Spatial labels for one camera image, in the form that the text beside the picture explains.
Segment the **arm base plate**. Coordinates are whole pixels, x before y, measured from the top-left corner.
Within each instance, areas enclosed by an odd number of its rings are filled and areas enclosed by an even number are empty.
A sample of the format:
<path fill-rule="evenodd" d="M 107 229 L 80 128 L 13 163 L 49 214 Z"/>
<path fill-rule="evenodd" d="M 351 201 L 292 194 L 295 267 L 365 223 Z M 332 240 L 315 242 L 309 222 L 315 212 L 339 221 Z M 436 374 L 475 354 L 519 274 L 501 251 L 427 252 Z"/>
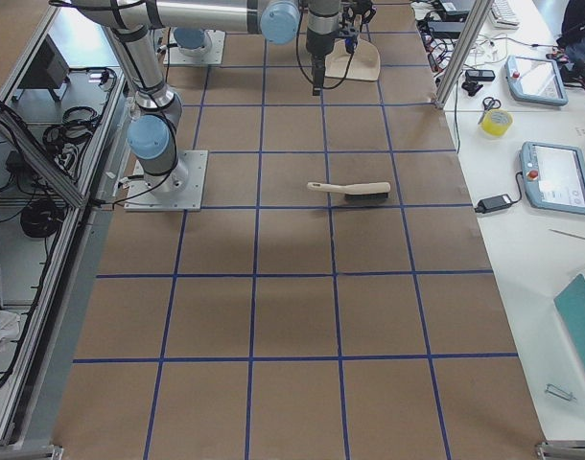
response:
<path fill-rule="evenodd" d="M 160 47 L 172 66 L 210 66 L 222 63 L 225 32 L 209 29 L 173 28 Z"/>
<path fill-rule="evenodd" d="M 125 209 L 142 212 L 199 211 L 207 163 L 207 150 L 180 150 L 177 166 L 166 181 L 157 186 L 161 178 L 144 175 L 140 162 L 136 160 L 133 173 L 142 175 L 142 178 L 130 183 L 130 198 L 124 201 Z"/>

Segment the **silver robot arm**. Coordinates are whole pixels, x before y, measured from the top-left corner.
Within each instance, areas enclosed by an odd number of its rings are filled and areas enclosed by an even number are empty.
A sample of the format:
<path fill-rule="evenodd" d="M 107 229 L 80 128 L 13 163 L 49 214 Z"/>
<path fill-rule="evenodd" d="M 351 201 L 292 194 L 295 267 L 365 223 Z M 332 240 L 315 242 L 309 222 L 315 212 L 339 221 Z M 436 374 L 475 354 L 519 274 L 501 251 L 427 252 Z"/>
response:
<path fill-rule="evenodd" d="M 326 59 L 336 42 L 343 41 L 353 56 L 358 42 L 355 18 L 375 9 L 369 1 L 52 1 L 54 7 L 78 11 L 105 28 L 117 42 L 118 60 L 128 68 L 135 100 L 145 111 L 157 111 L 173 102 L 155 51 L 150 29 L 216 29 L 262 35 L 273 44 L 297 38 L 302 13 L 308 14 L 306 50 L 311 73 L 306 79 L 318 96 L 328 87 Z"/>
<path fill-rule="evenodd" d="M 159 1 L 163 24 L 175 28 L 175 43 L 188 56 L 211 51 L 209 30 L 262 35 L 273 44 L 293 40 L 308 14 L 306 45 L 311 55 L 308 80 L 318 96 L 325 89 L 326 57 L 339 36 L 339 1 Z"/>

